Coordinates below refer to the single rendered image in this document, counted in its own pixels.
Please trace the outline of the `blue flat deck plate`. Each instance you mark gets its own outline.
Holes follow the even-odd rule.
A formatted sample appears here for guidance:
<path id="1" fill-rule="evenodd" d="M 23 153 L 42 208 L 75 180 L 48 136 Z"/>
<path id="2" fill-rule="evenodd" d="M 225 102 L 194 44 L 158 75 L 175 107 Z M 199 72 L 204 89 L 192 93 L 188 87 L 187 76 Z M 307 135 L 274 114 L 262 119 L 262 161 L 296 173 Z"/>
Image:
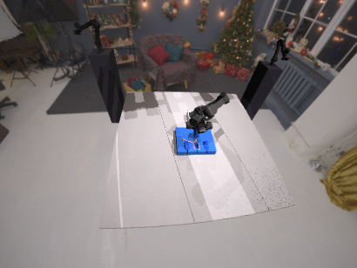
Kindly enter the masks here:
<path id="1" fill-rule="evenodd" d="M 177 155 L 214 155 L 216 149 L 212 130 L 199 133 L 196 142 L 194 142 L 196 138 L 193 131 L 193 129 L 187 130 L 186 127 L 176 127 Z M 189 141 L 194 143 L 190 143 Z"/>

